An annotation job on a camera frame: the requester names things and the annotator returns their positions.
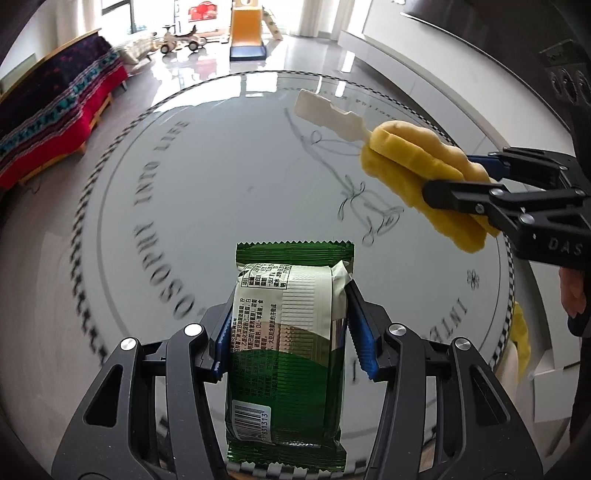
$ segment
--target children's tricycle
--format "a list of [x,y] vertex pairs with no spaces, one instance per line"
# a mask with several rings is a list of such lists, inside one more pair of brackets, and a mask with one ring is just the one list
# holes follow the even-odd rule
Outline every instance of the children's tricycle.
[[174,25],[165,25],[166,33],[164,34],[163,43],[160,45],[160,51],[166,55],[175,50],[179,44],[187,44],[189,50],[197,51],[207,43],[207,38],[200,36],[197,33],[197,27],[194,25],[193,29],[185,35],[175,35],[170,33],[170,29]]

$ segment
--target green snack package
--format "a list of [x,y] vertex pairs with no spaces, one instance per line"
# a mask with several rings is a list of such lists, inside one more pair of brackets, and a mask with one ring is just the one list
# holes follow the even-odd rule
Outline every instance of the green snack package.
[[228,459],[339,471],[350,242],[240,244]]

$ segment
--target patterned blanket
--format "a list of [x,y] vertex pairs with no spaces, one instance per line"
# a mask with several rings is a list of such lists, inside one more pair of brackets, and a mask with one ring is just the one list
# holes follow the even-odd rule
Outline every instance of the patterned blanket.
[[0,187],[76,151],[96,111],[126,78],[119,54],[98,34],[40,64],[0,102]]

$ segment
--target round table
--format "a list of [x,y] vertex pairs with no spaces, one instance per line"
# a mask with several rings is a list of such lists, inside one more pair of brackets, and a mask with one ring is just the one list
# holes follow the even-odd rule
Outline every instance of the round table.
[[[237,243],[344,240],[355,244],[353,276],[367,301],[424,338],[469,338],[494,367],[514,303],[503,235],[476,254],[458,250],[363,172],[360,142],[295,116],[301,89],[363,116],[369,129],[405,120],[453,144],[399,101],[311,73],[229,75],[155,105],[105,152],[74,226],[73,291],[99,359],[124,337],[169,338],[224,303]],[[385,384],[359,369],[349,337],[345,362],[341,443],[351,472],[369,458]],[[224,405],[225,382],[208,394],[210,406]],[[427,405],[426,440],[436,422],[431,381]],[[224,411],[212,407],[212,417],[223,451]]]

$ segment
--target floor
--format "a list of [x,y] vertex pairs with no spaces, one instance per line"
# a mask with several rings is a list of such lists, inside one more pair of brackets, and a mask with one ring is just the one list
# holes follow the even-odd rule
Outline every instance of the floor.
[[[70,235],[80,192],[99,156],[140,113],[207,78],[249,70],[304,70],[361,83],[412,104],[386,78],[329,40],[271,42],[266,62],[229,63],[228,46],[209,44],[153,55],[118,89],[88,141],[73,155],[15,187],[0,204],[0,406],[31,453],[50,469],[61,437],[98,372],[80,330],[70,283]],[[417,105],[414,109],[425,112]]]

